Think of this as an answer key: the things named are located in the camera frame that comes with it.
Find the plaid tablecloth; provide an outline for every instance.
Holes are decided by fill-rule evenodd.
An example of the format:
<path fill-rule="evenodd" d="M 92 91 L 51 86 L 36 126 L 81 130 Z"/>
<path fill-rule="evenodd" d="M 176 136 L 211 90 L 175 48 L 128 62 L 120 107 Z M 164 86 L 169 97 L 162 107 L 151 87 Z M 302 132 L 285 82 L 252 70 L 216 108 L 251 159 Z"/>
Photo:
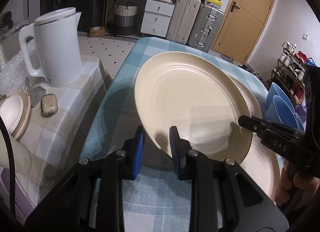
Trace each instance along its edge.
<path fill-rule="evenodd" d="M 90 128 L 81 157 L 96 160 L 120 149 L 141 124 L 134 102 L 138 70 L 152 56 L 183 51 L 200 56 L 244 84 L 266 111 L 267 90 L 251 73 L 210 54 L 156 37 L 142 38 L 133 47 L 109 87 Z M 140 174 L 123 181 L 126 231 L 188 231 L 191 183 L 177 180 L 172 160 L 146 138 Z"/>
<path fill-rule="evenodd" d="M 93 118 L 106 93 L 100 60 L 87 55 L 81 55 L 81 59 L 83 72 L 76 81 L 63 88 L 47 89 L 47 94 L 57 96 L 57 114 L 41 116 L 38 103 L 31 108 L 27 128 L 18 140 L 29 151 L 32 164 L 27 174 L 17 173 L 16 178 L 33 207 L 78 160 Z M 1 178 L 2 181 L 6 179 L 5 173 L 1 174 Z M 20 199 L 17 195 L 18 207 L 21 207 Z"/>

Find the black cable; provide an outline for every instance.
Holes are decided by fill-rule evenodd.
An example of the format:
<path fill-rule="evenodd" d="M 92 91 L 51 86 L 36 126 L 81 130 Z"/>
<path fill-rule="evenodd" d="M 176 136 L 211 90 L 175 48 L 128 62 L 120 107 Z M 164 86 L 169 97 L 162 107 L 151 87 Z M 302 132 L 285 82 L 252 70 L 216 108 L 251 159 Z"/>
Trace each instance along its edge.
<path fill-rule="evenodd" d="M 7 128 L 4 125 L 4 122 L 0 116 L 0 131 L 2 133 L 5 146 L 7 147 L 7 153 L 8 153 L 8 160 L 9 160 L 9 183 L 10 183 L 10 189 L 9 189 L 9 200 L 10 200 L 10 211 L 14 217 L 16 217 L 16 206 L 15 206 L 15 195 L 16 195 L 16 171 L 14 167 L 14 157 L 13 157 L 13 150 L 12 150 L 12 144 L 10 141 L 10 137 L 7 131 Z"/>
<path fill-rule="evenodd" d="M 109 16 L 109 14 L 111 13 L 111 11 L 112 11 L 112 9 L 113 9 L 113 6 L 115 5 L 115 2 L 116 2 L 116 0 L 113 0 L 113 4 L 112 4 L 112 6 L 111 6 L 111 9 L 110 9 L 110 11 L 108 12 L 108 14 L 107 14 L 107 17 Z"/>

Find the kettle lid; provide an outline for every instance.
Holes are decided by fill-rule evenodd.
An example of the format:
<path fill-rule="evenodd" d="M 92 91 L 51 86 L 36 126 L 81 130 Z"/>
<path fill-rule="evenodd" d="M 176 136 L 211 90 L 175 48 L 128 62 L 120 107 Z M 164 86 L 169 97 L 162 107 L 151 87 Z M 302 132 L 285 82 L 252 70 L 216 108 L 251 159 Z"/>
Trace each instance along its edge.
<path fill-rule="evenodd" d="M 52 11 L 50 13 L 41 15 L 37 19 L 35 19 L 35 25 L 43 25 L 47 23 L 51 23 L 53 21 L 57 21 L 63 17 L 68 17 L 76 13 L 75 7 L 62 8 L 59 10 Z"/>

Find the kettle handle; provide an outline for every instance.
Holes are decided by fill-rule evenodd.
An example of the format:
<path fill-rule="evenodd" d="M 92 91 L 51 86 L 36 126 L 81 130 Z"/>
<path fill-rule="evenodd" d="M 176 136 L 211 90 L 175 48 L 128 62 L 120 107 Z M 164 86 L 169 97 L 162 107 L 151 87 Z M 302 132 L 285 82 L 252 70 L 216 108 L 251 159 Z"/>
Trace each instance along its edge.
<path fill-rule="evenodd" d="M 41 61 L 40 61 L 40 67 L 38 69 L 34 69 L 32 67 L 30 56 L 27 50 L 27 38 L 29 37 L 34 38 L 36 42 L 35 25 L 33 23 L 23 27 L 19 32 L 19 43 L 21 47 L 21 52 L 30 76 L 46 78 L 44 71 L 42 69 Z"/>

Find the ceramic plate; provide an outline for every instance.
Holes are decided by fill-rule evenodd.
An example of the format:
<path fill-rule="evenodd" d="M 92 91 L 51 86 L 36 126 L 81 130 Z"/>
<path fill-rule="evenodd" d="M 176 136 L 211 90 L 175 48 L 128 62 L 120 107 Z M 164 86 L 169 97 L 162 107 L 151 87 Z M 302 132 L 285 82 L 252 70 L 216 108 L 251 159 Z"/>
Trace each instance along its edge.
<path fill-rule="evenodd" d="M 18 95 L 22 98 L 23 101 L 23 111 L 21 115 L 21 119 L 17 125 L 17 127 L 14 129 L 12 132 L 12 136 L 14 139 L 19 139 L 20 136 L 23 134 L 27 127 L 28 119 L 29 119 L 29 114 L 30 114 L 30 108 L 31 108 L 31 99 L 30 96 L 28 96 L 25 92 L 22 90 L 17 90 L 12 93 L 12 95 Z"/>
<path fill-rule="evenodd" d="M 261 108 L 254 95 L 239 80 L 229 76 L 242 93 L 250 114 L 261 118 Z M 259 185 L 266 195 L 274 200 L 280 179 L 280 168 L 276 153 L 260 143 L 260 138 L 253 134 L 248 155 L 240 166 Z"/>
<path fill-rule="evenodd" d="M 10 96 L 3 102 L 0 108 L 0 115 L 9 134 L 17 127 L 22 116 L 22 111 L 23 101 L 20 96 Z"/>
<path fill-rule="evenodd" d="M 154 144 L 169 156 L 169 128 L 177 126 L 182 139 L 209 158 L 228 157 L 241 163 L 252 132 L 238 125 L 250 116 L 233 81 L 218 67 L 184 52 L 165 52 L 140 68 L 134 88 L 142 125 Z"/>
<path fill-rule="evenodd" d="M 257 99 L 255 98 L 255 96 L 251 93 L 251 91 L 248 90 L 245 85 L 243 85 L 239 80 L 235 79 L 234 77 L 229 76 L 229 78 L 233 81 L 233 83 L 240 90 L 242 96 L 244 97 L 244 100 L 247 103 L 250 114 L 252 116 L 262 118 L 260 105 L 259 105 Z"/>

